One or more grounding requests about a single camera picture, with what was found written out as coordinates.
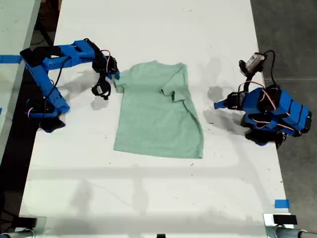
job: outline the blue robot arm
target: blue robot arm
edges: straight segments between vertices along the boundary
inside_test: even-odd
[[[53,105],[52,113],[33,110],[29,117],[56,117],[56,114],[69,111],[69,105],[61,96],[56,85],[53,85],[47,72],[53,69],[73,67],[81,63],[92,62],[93,69],[100,74],[97,84],[92,88],[96,96],[102,96],[105,100],[110,95],[110,85],[106,77],[120,77],[115,58],[104,56],[101,50],[89,39],[75,41],[71,45],[54,46],[53,48],[37,48],[34,51],[25,49],[21,51],[26,68],[30,71],[35,82],[40,87],[46,100]]]
[[[247,63],[240,61],[240,69],[247,77],[244,90],[230,93],[227,99],[215,103],[214,108],[244,111],[241,125],[251,129],[246,138],[259,145],[274,141],[279,147],[287,135],[297,137],[310,130],[312,113],[281,90],[275,81],[267,88],[249,92],[252,77],[262,71],[265,59],[266,54],[255,53]]]

